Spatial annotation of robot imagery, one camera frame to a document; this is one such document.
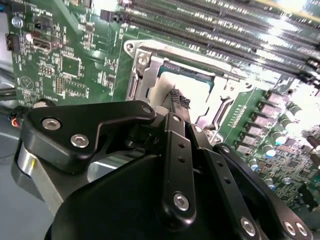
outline dimm slot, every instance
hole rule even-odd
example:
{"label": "dimm slot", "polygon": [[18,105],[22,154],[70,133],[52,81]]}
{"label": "dimm slot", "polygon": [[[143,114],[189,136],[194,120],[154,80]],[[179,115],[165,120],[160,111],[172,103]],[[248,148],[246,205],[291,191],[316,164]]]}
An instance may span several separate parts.
{"label": "dimm slot", "polygon": [[[140,2],[140,1],[141,0],[131,0],[133,6],[136,5],[136,2]],[[169,3],[174,3],[174,4],[177,3],[176,0],[166,0],[166,1]],[[218,15],[221,14],[221,10],[223,9],[223,7],[221,7],[221,6],[212,5],[209,2],[205,2],[202,0],[179,0],[179,2],[185,3],[185,4],[192,6],[192,7],[200,8],[202,10],[207,10],[211,13],[212,13],[212,11],[214,11]],[[254,25],[256,25],[256,27],[264,28],[264,30],[266,30],[266,31],[274,27],[272,24],[270,24],[268,22],[264,22],[264,21],[261,21],[258,19],[253,19],[252,17],[246,16],[242,13],[226,10],[225,12],[223,12],[223,14],[226,17],[231,17],[230,21],[233,21],[233,18],[236,18],[241,21],[247,22],[249,24],[254,24]],[[298,34],[298,33],[292,32],[292,31],[288,31],[288,30],[283,30],[282,35],[287,38],[295,37],[296,39],[299,39],[300,41],[304,41],[305,43],[309,43],[309,44],[316,44],[317,45],[319,43],[319,41],[317,41],[314,38],[311,38],[308,36],[303,36],[301,34]]]}
{"label": "dimm slot", "polygon": [[[225,0],[225,1],[232,3],[234,5],[237,5],[241,8],[248,9],[252,12],[257,12],[262,15],[266,15],[270,18],[274,18],[278,20],[280,20],[284,15],[288,14],[286,11],[280,8],[270,7],[269,5],[265,5],[258,1],[250,1],[249,3],[241,3],[241,2],[234,3],[233,0]],[[300,22],[302,20],[301,16],[295,13],[291,13],[290,15],[291,16],[287,17],[285,21],[294,26],[303,27],[309,30],[317,30],[320,27],[319,23],[315,23],[313,20],[311,20],[310,23]]]}
{"label": "dimm slot", "polygon": [[180,29],[172,29],[167,25],[161,24],[159,22],[152,23],[150,19],[145,19],[129,14],[125,17],[125,19],[129,24],[133,23],[133,25],[137,25],[137,27],[142,27],[146,30],[150,29],[151,32],[156,32],[161,35],[167,34],[168,37],[182,42],[189,41],[189,43],[202,48],[210,48],[210,50],[215,51],[216,53],[229,56],[231,59],[235,59],[239,62],[244,62],[249,65],[263,65],[266,69],[270,69],[271,71],[275,71],[282,74],[290,74],[295,77],[297,77],[297,75],[300,72],[300,70],[297,68],[283,66],[278,62],[273,63],[267,59],[259,58],[259,62],[257,61],[258,58],[256,58],[255,60],[251,60],[250,58],[248,59],[248,57],[234,55],[233,53],[235,51],[233,51],[233,49],[230,49],[229,47],[224,47],[224,49],[221,50],[219,48],[216,48],[216,45],[212,45],[211,41],[207,39],[203,39],[199,36],[192,36],[189,32],[183,32]]}
{"label": "dimm slot", "polygon": [[[158,5],[154,5],[154,4],[152,5],[152,8],[151,8],[151,6],[144,6],[144,7],[148,8],[149,10],[145,10],[145,9],[137,7],[137,6],[134,6],[132,9],[133,10],[137,10],[137,11],[142,12],[142,13],[147,13],[149,15],[150,14],[154,15],[154,12],[152,12],[152,11],[156,10],[156,12],[158,13],[156,15],[157,17],[161,17],[163,19],[167,18],[167,19],[169,19],[169,20],[171,20],[173,22],[176,21],[176,19],[174,19],[174,17],[177,18],[177,13],[172,11],[172,10],[170,10],[170,9],[165,9],[164,7],[161,7],[161,6],[158,6]],[[259,45],[256,45],[256,44],[253,44],[253,43],[249,43],[249,42],[246,42],[246,41],[241,41],[239,39],[236,39],[236,38],[233,38],[233,37],[221,34],[221,33],[215,33],[215,32],[213,32],[212,28],[205,29],[205,28],[200,28],[197,25],[192,25],[195,22],[190,20],[190,17],[185,18],[185,16],[183,16],[183,17],[179,17],[179,19],[182,20],[182,21],[186,21],[187,23],[191,23],[191,25],[188,26],[189,28],[197,29],[198,31],[202,31],[202,32],[209,32],[209,33],[211,32],[215,36],[217,36],[219,38],[222,38],[222,39],[225,39],[226,41],[230,41],[230,42],[234,42],[234,43],[239,44],[239,45],[246,46],[246,47],[252,49],[253,52],[257,52],[258,50],[261,50],[261,51],[265,51],[266,53],[272,54],[272,55],[274,55],[274,56],[276,56],[278,58],[281,58],[281,59],[284,59],[284,60],[289,61],[291,63],[294,63],[295,65],[303,66],[305,64],[304,61],[299,60],[301,58],[302,54],[300,54],[299,59],[295,59],[295,58],[289,57],[287,55],[280,54],[280,53],[278,53],[276,51],[272,51],[272,50],[269,50],[269,49],[264,49],[263,47],[261,47]]]}
{"label": "dimm slot", "polygon": [[[188,9],[189,8],[189,9],[192,9],[193,11],[195,11],[195,12],[200,12],[200,13],[203,13],[205,15],[208,15],[211,18],[214,18],[214,19],[217,19],[217,20],[220,20],[220,21],[225,21],[225,19],[219,19],[219,15],[218,14],[214,14],[212,12],[208,12],[208,11],[205,11],[205,10],[203,10],[201,8],[197,8],[197,7],[190,8],[189,5],[187,5],[185,3],[181,3],[180,1],[177,1],[177,0],[167,0],[167,2],[171,2],[174,5],[179,6],[180,8],[184,8],[184,9]],[[147,2],[145,0],[134,0],[134,3],[135,3],[134,4],[135,6],[146,8],[146,9],[148,9],[150,11],[152,11],[152,10],[153,11],[154,10],[161,11],[163,15],[167,15],[167,13],[168,13],[168,14],[170,14],[170,16],[173,16],[174,18],[180,18],[181,20],[186,21],[187,23],[188,22],[190,22],[190,23],[192,22],[192,23],[198,24],[198,25],[200,25],[202,27],[205,27],[205,28],[211,28],[212,30],[219,29],[218,31],[220,33],[222,33],[222,34],[227,34],[227,35],[233,36],[235,38],[242,39],[243,41],[246,41],[246,42],[255,43],[257,45],[260,45],[262,43],[267,44],[266,41],[263,41],[263,40],[261,40],[259,38],[256,38],[256,37],[254,38],[252,36],[246,36],[246,34],[244,34],[243,32],[240,33],[238,31],[235,31],[235,30],[232,30],[232,29],[228,29],[227,27],[223,27],[223,26],[221,26],[219,24],[210,23],[210,22],[208,22],[206,20],[203,20],[201,18],[197,18],[197,17],[191,16],[190,14],[184,14],[181,11],[173,11],[171,9],[167,9],[167,8],[164,8],[164,7],[161,7],[162,8],[161,9],[161,8],[159,8],[158,5],[156,5],[154,3]],[[240,28],[247,29],[247,30],[250,30],[250,31],[253,31],[253,32],[257,32],[259,34],[269,35],[268,30],[263,30],[263,29],[260,29],[260,28],[257,28],[257,27],[251,26],[251,25],[247,25],[247,24],[244,24],[243,22],[236,21],[236,20],[233,20],[233,19],[231,19],[229,21],[235,23]],[[306,49],[315,49],[315,47],[313,45],[302,43],[302,42],[293,40],[291,38],[287,38],[287,37],[283,37],[283,36],[278,36],[278,38],[281,39],[282,41],[285,41],[288,45],[296,45],[296,46],[299,46],[300,48],[306,48]],[[301,54],[301,52],[296,52],[293,49],[290,49],[290,48],[287,48],[287,47],[284,47],[284,46],[273,45],[272,47],[275,48],[275,50],[282,52],[283,54],[288,54],[288,55],[295,56],[295,57],[298,57],[298,58],[301,58],[301,59],[304,59],[304,60],[309,57],[307,55]]]}

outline metal cylinder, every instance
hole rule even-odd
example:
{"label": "metal cylinder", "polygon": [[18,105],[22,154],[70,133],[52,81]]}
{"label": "metal cylinder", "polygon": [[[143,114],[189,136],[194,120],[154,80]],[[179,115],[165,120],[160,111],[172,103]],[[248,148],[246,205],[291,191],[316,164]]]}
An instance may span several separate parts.
{"label": "metal cylinder", "polygon": [[276,150],[270,144],[264,145],[263,146],[263,151],[264,151],[265,156],[267,158],[272,158],[272,157],[274,157],[276,155]]}
{"label": "metal cylinder", "polygon": [[249,166],[252,169],[252,171],[257,171],[259,169],[259,166],[257,164],[257,159],[255,159],[255,158],[250,159]]}
{"label": "metal cylinder", "polygon": [[23,26],[24,26],[24,21],[21,17],[19,16],[14,16],[12,19],[11,19],[11,23],[12,25],[17,28],[17,29],[22,29]]}
{"label": "metal cylinder", "polygon": [[317,154],[311,154],[310,159],[313,162],[313,164],[316,166],[316,168],[320,170],[320,157],[318,157]]}
{"label": "metal cylinder", "polygon": [[280,124],[284,127],[284,129],[288,132],[294,132],[297,128],[297,124],[292,122],[289,118],[283,119]]}
{"label": "metal cylinder", "polygon": [[272,190],[274,191],[276,189],[276,186],[274,184],[274,181],[272,180],[272,178],[267,178],[264,180],[264,183]]}
{"label": "metal cylinder", "polygon": [[304,111],[298,105],[291,106],[289,108],[289,111],[298,120],[302,120],[305,117],[304,116]]}
{"label": "metal cylinder", "polygon": [[287,141],[287,138],[279,131],[275,131],[273,134],[272,134],[272,138],[273,140],[275,141],[275,144],[276,145],[282,145],[282,144],[285,144],[286,141]]}
{"label": "metal cylinder", "polygon": [[316,151],[320,151],[320,142],[314,136],[308,136],[306,140]]}

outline bolt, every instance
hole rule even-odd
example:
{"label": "bolt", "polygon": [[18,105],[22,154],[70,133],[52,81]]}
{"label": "bolt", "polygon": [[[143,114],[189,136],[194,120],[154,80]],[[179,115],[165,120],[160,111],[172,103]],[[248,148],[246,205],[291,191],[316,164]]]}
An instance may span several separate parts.
{"label": "bolt", "polygon": [[303,236],[308,236],[308,232],[306,231],[306,229],[299,222],[297,222],[295,225],[298,227],[300,233]]}
{"label": "bolt", "polygon": [[229,148],[227,148],[226,146],[222,146],[222,149],[223,149],[226,153],[230,153]]}
{"label": "bolt", "polygon": [[143,109],[143,111],[145,111],[147,114],[150,114],[151,113],[151,110],[148,108],[148,107],[143,107],[142,108]]}
{"label": "bolt", "polygon": [[292,235],[295,236],[296,235],[296,230],[294,229],[294,227],[287,221],[284,222],[284,226],[286,228],[286,230]]}
{"label": "bolt", "polygon": [[70,139],[73,146],[76,148],[84,149],[89,145],[89,140],[85,135],[75,134]]}
{"label": "bolt", "polygon": [[46,118],[45,120],[42,121],[42,126],[45,129],[51,130],[51,131],[55,131],[61,128],[60,122],[54,118]]}
{"label": "bolt", "polygon": [[22,29],[22,27],[24,26],[24,21],[21,19],[21,17],[18,16],[14,16],[11,19],[11,23],[17,29]]}
{"label": "bolt", "polygon": [[284,179],[282,179],[282,182],[285,185],[289,185],[289,184],[291,184],[291,178],[290,177],[285,177]]}
{"label": "bolt", "polygon": [[202,133],[202,129],[201,129],[199,126],[195,125],[195,126],[194,126],[194,129],[195,129],[198,133]]}
{"label": "bolt", "polygon": [[256,230],[253,224],[246,219],[244,216],[240,219],[241,226],[246,231],[247,234],[249,234],[251,237],[256,235]]}
{"label": "bolt", "polygon": [[177,122],[180,122],[180,121],[181,121],[180,118],[177,117],[177,116],[173,116],[173,119],[176,120]]}
{"label": "bolt", "polygon": [[126,50],[129,52],[129,53],[132,53],[134,51],[135,47],[132,45],[132,43],[128,43],[126,45]]}
{"label": "bolt", "polygon": [[138,64],[140,64],[143,67],[146,67],[149,63],[149,57],[142,53],[138,56]]}
{"label": "bolt", "polygon": [[188,199],[181,193],[176,193],[173,196],[174,205],[181,211],[187,211],[189,209]]}

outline black connector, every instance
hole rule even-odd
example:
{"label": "black connector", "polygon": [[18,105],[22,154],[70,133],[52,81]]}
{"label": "black connector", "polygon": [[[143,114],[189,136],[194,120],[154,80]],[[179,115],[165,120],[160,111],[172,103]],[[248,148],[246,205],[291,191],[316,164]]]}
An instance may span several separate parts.
{"label": "black connector", "polygon": [[8,51],[12,52],[20,52],[20,38],[18,35],[15,34],[6,34],[5,35],[6,40],[6,48]]}

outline capacitor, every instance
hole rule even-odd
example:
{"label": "capacitor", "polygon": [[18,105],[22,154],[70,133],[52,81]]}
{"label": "capacitor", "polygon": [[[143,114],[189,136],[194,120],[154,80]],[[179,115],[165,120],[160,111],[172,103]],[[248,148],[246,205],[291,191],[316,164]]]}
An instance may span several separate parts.
{"label": "capacitor", "polygon": [[22,20],[21,17],[19,16],[14,16],[12,19],[11,19],[11,23],[12,25],[17,28],[17,29],[22,29],[22,27],[24,26],[24,21]]}
{"label": "capacitor", "polygon": [[33,41],[34,41],[34,37],[32,36],[32,34],[30,32],[25,34],[25,39],[30,43],[33,43]]}
{"label": "capacitor", "polygon": [[282,144],[285,144],[287,142],[287,138],[279,131],[275,131],[272,134],[272,138],[275,141],[276,145],[282,145]]}
{"label": "capacitor", "polygon": [[272,158],[276,155],[276,150],[274,147],[270,144],[264,145],[263,146],[263,151],[266,155],[267,158]]}
{"label": "capacitor", "polygon": [[318,157],[317,154],[311,154],[310,159],[313,162],[313,164],[316,166],[316,168],[320,170],[320,157]]}
{"label": "capacitor", "polygon": [[291,106],[289,108],[289,111],[298,120],[302,120],[303,118],[305,118],[304,111],[298,105]]}
{"label": "capacitor", "polygon": [[297,124],[292,122],[289,118],[283,119],[280,124],[284,127],[288,132],[294,132],[297,129]]}
{"label": "capacitor", "polygon": [[306,140],[316,151],[320,151],[320,142],[314,136],[308,136]]}
{"label": "capacitor", "polygon": [[291,178],[290,177],[284,177],[282,179],[282,182],[285,184],[285,185],[290,185],[291,184]]}
{"label": "capacitor", "polygon": [[264,180],[264,183],[272,190],[274,191],[276,189],[276,186],[274,184],[274,181],[272,180],[272,178],[267,178]]}
{"label": "capacitor", "polygon": [[259,166],[257,164],[257,159],[255,159],[255,158],[250,159],[249,166],[252,169],[252,171],[257,171],[259,169]]}

